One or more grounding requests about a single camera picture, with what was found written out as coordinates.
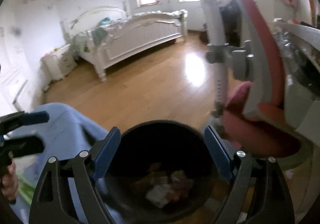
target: blue gripper pad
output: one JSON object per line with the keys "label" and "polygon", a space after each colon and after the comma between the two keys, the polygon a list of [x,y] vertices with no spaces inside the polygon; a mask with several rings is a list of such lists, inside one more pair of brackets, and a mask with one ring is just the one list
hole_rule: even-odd
{"label": "blue gripper pad", "polygon": [[99,142],[104,142],[104,144],[93,160],[93,172],[91,174],[93,181],[97,181],[106,175],[110,163],[121,142],[121,133],[119,128],[113,127],[105,140]]}
{"label": "blue gripper pad", "polygon": [[232,180],[234,178],[232,159],[218,133],[210,126],[204,130],[204,143],[220,176],[227,181]]}

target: black bowl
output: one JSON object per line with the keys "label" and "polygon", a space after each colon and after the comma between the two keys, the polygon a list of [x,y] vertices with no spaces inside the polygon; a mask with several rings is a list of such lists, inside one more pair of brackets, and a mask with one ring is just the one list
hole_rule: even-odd
{"label": "black bowl", "polygon": [[[132,191],[131,183],[148,174],[152,163],[161,171],[184,170],[195,184],[187,199],[157,208]],[[174,121],[159,120],[137,125],[122,135],[120,146],[106,174],[113,208],[138,223],[177,221],[192,214],[209,198],[217,170],[202,135]]]}

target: white nightstand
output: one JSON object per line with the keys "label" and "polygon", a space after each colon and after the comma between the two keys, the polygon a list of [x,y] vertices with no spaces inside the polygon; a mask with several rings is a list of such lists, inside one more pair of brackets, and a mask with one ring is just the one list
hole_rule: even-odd
{"label": "white nightstand", "polygon": [[42,61],[46,64],[53,80],[63,79],[77,66],[69,48],[70,44],[42,57]]}

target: screw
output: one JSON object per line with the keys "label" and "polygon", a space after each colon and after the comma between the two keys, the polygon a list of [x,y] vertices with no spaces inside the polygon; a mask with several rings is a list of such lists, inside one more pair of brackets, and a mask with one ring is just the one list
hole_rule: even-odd
{"label": "screw", "polygon": [[55,161],[56,161],[56,158],[52,156],[49,158],[48,163],[54,163]]}
{"label": "screw", "polygon": [[82,151],[79,153],[80,157],[84,158],[87,157],[89,155],[88,151]]}
{"label": "screw", "polygon": [[10,152],[8,153],[8,156],[9,156],[10,159],[13,159],[13,152],[10,151]]}
{"label": "screw", "polygon": [[237,151],[237,155],[239,156],[239,157],[244,157],[245,156],[245,152],[244,151]]}
{"label": "screw", "polygon": [[274,157],[269,157],[268,160],[269,160],[269,162],[272,162],[272,163],[276,162],[276,159]]}

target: bed headboard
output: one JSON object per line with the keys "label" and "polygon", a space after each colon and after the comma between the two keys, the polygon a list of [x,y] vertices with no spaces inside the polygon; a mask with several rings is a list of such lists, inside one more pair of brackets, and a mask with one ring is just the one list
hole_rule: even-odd
{"label": "bed headboard", "polygon": [[94,28],[104,18],[109,17],[111,20],[126,18],[126,12],[119,9],[118,6],[97,6],[86,10],[79,17],[68,23],[70,36]]}

